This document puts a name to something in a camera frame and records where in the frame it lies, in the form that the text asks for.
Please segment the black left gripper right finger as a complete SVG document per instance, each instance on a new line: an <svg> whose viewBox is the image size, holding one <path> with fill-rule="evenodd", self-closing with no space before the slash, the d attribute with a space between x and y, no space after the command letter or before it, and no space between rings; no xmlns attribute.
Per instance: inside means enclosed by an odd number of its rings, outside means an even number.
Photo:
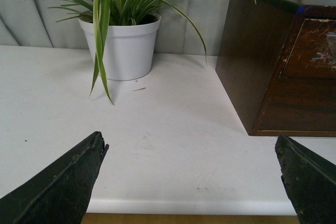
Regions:
<svg viewBox="0 0 336 224"><path fill-rule="evenodd" d="M299 222L335 223L335 165L283 134L275 152Z"/></svg>

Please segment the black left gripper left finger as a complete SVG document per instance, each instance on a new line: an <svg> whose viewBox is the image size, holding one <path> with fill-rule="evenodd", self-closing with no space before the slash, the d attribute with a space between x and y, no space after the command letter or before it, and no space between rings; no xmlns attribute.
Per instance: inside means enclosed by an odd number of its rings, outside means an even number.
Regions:
<svg viewBox="0 0 336 224"><path fill-rule="evenodd" d="M93 132L1 198L1 223L81 223L108 148Z"/></svg>

